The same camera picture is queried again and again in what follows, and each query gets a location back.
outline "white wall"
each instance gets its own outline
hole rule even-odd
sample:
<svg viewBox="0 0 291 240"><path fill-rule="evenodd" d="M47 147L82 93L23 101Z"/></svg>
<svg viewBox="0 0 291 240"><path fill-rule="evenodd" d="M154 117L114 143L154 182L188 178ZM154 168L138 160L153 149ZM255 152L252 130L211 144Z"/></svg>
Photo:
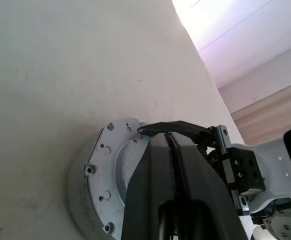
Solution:
<svg viewBox="0 0 291 240"><path fill-rule="evenodd" d="M291 49L219 89L230 113L291 85Z"/></svg>
<svg viewBox="0 0 291 240"><path fill-rule="evenodd" d="M171 0L0 0L0 240L85 239L67 171L125 117L242 141Z"/></svg>

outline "ceiling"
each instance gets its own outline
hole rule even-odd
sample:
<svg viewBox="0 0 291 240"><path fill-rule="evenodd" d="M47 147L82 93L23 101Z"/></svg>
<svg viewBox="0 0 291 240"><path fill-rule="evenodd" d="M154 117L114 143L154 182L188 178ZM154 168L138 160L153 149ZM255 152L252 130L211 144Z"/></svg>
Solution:
<svg viewBox="0 0 291 240"><path fill-rule="evenodd" d="M291 49L291 0L174 0L218 88Z"/></svg>

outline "wall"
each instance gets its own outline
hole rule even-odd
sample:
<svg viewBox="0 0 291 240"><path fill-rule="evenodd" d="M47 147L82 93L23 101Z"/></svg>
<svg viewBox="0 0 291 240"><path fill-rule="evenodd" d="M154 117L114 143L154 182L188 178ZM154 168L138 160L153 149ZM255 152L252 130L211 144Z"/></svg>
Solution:
<svg viewBox="0 0 291 240"><path fill-rule="evenodd" d="M291 49L219 89L232 114L291 85Z"/></svg>
<svg viewBox="0 0 291 240"><path fill-rule="evenodd" d="M0 240L85 239L67 171L125 117L223 124L242 142L171 0L0 0Z"/></svg>

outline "beige curtain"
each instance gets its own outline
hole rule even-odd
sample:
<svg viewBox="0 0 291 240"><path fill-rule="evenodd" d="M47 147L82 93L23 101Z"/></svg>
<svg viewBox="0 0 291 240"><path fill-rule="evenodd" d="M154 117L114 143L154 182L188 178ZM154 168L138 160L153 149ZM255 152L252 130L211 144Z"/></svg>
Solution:
<svg viewBox="0 0 291 240"><path fill-rule="evenodd" d="M282 136L291 129L291 86L231 115L248 145Z"/></svg>

